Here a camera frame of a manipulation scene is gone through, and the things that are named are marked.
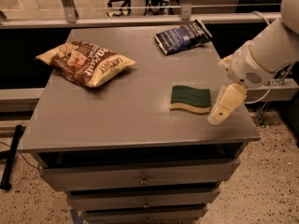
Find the green sponge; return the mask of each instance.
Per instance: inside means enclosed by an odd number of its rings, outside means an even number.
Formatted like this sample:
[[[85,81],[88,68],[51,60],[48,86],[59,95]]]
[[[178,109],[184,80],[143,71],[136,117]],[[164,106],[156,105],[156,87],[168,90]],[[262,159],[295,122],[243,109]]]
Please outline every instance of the green sponge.
[[[196,89],[189,86],[174,86],[171,93],[170,109],[183,109],[196,114],[210,111],[209,89]]]

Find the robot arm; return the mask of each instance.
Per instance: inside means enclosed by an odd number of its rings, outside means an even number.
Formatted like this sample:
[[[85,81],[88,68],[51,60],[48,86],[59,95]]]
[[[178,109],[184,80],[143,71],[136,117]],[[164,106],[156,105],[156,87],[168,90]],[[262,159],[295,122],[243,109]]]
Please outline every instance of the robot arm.
[[[208,121],[222,123],[247,98],[290,63],[299,61],[299,0],[282,0],[281,16],[233,55],[219,62],[234,83],[222,87]]]

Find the drawer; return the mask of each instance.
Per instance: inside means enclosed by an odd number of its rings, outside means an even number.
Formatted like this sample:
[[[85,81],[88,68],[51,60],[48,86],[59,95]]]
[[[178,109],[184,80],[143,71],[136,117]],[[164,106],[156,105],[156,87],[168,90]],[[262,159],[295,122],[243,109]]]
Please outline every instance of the drawer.
[[[72,192],[67,201],[76,210],[152,208],[157,206],[212,203],[218,189],[201,184],[160,186],[137,189],[109,189]]]
[[[238,158],[136,163],[44,169],[40,175],[56,191],[119,189],[225,181],[239,163]]]
[[[197,219],[207,211],[204,205],[162,207],[155,209],[131,209],[122,211],[84,212],[91,224],[152,223],[162,220]]]

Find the chip bag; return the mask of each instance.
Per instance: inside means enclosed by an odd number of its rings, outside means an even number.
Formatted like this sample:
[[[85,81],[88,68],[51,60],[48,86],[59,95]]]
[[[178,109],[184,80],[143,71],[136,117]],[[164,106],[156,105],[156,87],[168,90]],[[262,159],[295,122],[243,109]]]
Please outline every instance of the chip bag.
[[[135,61],[92,43],[65,43],[36,58],[83,87],[96,88]]]

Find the terrazzo floor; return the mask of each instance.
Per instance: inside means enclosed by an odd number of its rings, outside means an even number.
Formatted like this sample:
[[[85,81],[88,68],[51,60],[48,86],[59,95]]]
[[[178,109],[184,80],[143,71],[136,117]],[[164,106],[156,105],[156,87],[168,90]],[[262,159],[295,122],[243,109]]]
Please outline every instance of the terrazzo floor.
[[[0,122],[1,128],[27,120]],[[222,183],[221,194],[208,205],[198,220],[175,220],[177,224],[299,223],[298,140],[276,109],[264,115],[266,127],[258,127],[259,142],[251,142],[240,155],[241,165]],[[10,144],[11,135],[2,133],[1,142]],[[7,149],[0,145],[0,150]],[[71,224],[70,206],[65,194],[55,192],[40,177],[36,161],[17,154],[10,191],[0,190],[0,223]],[[0,174],[4,165],[0,165]]]

